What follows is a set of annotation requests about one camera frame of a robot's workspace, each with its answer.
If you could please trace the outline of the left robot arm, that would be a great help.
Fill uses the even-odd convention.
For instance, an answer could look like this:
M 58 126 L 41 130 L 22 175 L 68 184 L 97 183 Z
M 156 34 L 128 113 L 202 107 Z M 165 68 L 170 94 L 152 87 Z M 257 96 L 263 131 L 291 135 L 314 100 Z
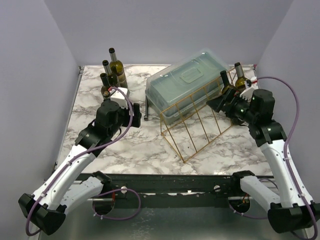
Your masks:
M 95 119 L 78 135 L 69 154 L 55 172 L 32 194 L 24 193 L 18 200 L 26 217 L 25 232 L 31 237 L 39 232 L 55 233 L 67 215 L 88 199 L 107 197 L 111 191 L 108 178 L 94 173 L 83 183 L 74 181 L 100 153 L 124 137 L 114 135 L 121 129 L 139 128 L 142 114 L 138 103 L 104 100 L 96 111 Z

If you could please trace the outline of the clear square glass bottle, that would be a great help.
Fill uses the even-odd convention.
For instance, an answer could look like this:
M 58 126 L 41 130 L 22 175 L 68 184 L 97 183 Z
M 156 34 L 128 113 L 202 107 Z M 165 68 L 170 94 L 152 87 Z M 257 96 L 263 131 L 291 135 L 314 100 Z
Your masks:
M 110 99 L 111 96 L 112 96 L 112 94 L 113 94 L 113 93 L 110 92 L 110 91 L 108 91 L 108 90 L 103 91 L 103 92 L 102 92 L 103 100 L 106 101 L 106 100 Z

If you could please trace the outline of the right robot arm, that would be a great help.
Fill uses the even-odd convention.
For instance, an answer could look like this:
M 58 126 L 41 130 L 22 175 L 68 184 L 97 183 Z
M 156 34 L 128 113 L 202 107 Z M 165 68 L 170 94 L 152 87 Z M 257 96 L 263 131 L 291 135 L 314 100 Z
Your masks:
M 316 225 L 320 218 L 320 205 L 306 190 L 291 159 L 288 140 L 282 125 L 273 117 L 275 99 L 271 91 L 256 89 L 247 102 L 230 88 L 223 95 L 206 103 L 216 113 L 223 112 L 248 124 L 249 133 L 267 159 L 278 192 L 261 183 L 250 171 L 235 173 L 230 191 L 253 197 L 266 211 L 267 219 L 277 233 L 293 232 Z

